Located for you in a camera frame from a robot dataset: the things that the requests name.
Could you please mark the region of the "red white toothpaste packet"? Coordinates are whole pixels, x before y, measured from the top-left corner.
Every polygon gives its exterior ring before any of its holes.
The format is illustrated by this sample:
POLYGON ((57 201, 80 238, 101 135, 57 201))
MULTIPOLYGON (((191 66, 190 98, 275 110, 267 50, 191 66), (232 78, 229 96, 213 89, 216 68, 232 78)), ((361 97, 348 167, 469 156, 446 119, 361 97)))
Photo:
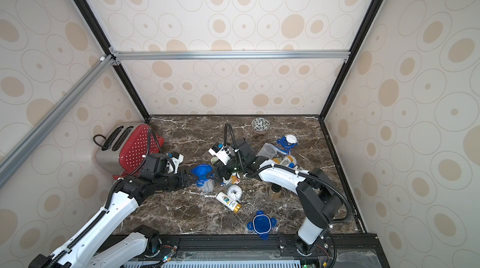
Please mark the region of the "red white toothpaste packet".
POLYGON ((237 173, 232 174, 229 180, 226 182, 227 185, 236 185, 239 184, 241 181, 239 175, 237 173))

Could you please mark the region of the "clear comb disc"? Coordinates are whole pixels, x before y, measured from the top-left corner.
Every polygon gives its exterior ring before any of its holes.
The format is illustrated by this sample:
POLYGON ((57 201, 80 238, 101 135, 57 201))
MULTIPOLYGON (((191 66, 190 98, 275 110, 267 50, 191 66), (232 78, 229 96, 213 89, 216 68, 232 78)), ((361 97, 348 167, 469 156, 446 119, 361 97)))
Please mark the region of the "clear comb disc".
POLYGON ((239 202, 242 198, 243 190, 238 185, 230 185, 227 189, 227 196, 236 202, 239 202))

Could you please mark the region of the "white shampoo tube gold cap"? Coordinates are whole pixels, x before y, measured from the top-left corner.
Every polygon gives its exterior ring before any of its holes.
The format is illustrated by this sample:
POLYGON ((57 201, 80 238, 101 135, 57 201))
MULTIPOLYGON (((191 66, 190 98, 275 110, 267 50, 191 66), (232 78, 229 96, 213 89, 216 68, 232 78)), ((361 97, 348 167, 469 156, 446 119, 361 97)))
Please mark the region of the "white shampoo tube gold cap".
POLYGON ((239 212, 241 209, 241 204, 231 199, 227 194, 220 192, 216 199, 224 206, 226 206, 229 210, 233 211, 235 214, 239 212))

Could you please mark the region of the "white tube orange cap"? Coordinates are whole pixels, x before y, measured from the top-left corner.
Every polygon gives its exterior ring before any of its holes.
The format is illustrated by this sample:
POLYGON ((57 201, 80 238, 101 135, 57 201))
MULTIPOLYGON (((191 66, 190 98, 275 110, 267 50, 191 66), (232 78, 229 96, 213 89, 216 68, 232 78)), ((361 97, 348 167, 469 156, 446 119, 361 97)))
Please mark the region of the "white tube orange cap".
POLYGON ((287 155, 279 164, 285 167, 295 168, 297 166, 297 160, 295 157, 287 155))

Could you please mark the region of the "round white soap disc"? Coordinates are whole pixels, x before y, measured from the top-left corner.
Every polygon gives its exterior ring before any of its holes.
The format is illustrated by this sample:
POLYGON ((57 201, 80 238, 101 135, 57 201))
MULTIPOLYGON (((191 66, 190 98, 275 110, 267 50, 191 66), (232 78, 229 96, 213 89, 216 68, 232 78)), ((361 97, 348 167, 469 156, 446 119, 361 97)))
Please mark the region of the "round white soap disc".
POLYGON ((295 135, 291 135, 291 134, 286 135, 286 136, 285 136, 285 139, 286 139, 287 144, 288 144, 289 146, 296 145, 296 144, 298 143, 298 140, 297 140, 297 138, 296 138, 295 135))

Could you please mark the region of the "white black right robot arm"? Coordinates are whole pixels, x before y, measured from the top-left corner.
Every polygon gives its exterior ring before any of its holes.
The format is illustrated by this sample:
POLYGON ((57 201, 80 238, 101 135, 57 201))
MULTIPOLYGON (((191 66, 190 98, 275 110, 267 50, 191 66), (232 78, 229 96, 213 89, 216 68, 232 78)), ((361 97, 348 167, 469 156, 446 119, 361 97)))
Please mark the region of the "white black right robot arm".
POLYGON ((322 169, 299 170, 281 165, 261 151, 253 152, 244 138, 235 138, 229 123, 224 125, 223 142, 213 144, 209 153, 217 158, 213 175, 218 180, 239 174, 297 195, 305 214, 294 242, 294 250, 299 255, 312 255, 320 247, 319 238, 331 237, 333 225, 347 223, 353 216, 349 200, 322 169))

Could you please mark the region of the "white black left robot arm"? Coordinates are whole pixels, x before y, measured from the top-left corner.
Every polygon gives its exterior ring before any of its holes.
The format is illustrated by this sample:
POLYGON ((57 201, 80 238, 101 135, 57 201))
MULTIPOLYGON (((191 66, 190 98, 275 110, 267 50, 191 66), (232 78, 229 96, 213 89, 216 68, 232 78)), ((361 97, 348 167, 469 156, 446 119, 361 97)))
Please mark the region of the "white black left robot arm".
POLYGON ((114 267, 146 251, 160 250, 160 238, 154 230, 134 232, 125 243, 103 255, 98 249, 118 225, 148 197, 158 192, 174 192, 193 185, 198 176, 179 168, 179 154, 152 153, 160 145, 153 130, 147 132, 146 153, 142 163, 110 189, 105 204, 71 239, 50 255, 37 255, 30 267, 114 267))

